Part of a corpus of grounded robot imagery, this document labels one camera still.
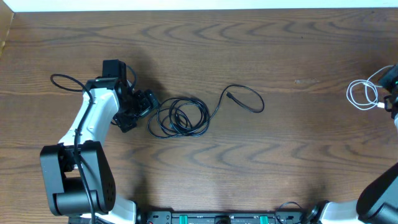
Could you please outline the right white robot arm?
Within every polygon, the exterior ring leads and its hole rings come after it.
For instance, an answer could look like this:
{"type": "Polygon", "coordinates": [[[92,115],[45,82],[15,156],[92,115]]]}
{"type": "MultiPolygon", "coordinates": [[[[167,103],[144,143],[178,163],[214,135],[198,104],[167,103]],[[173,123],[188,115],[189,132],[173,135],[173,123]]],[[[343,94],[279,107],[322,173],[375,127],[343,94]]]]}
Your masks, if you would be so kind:
{"type": "MultiPolygon", "coordinates": [[[[379,71],[385,73],[377,84],[371,81],[372,77],[352,81],[346,90],[346,98],[361,111],[384,109],[397,126],[397,65],[387,65],[379,71]]],[[[320,202],[301,222],[397,224],[397,164],[371,182],[359,199],[320,202]]]]}

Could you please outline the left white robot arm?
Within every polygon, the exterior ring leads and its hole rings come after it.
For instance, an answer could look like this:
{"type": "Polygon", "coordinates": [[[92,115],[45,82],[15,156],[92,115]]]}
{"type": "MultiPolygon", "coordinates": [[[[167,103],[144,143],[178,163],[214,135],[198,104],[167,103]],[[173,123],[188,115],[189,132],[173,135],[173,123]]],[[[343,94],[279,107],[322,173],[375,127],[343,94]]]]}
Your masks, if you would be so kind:
{"type": "Polygon", "coordinates": [[[116,192],[103,146],[114,124],[123,133],[159,107],[151,90],[135,90],[127,79],[132,68],[103,61],[101,76],[81,84],[81,108],[57,144],[44,146],[40,165],[47,201],[55,216],[69,223],[145,223],[137,205],[116,192]]]}

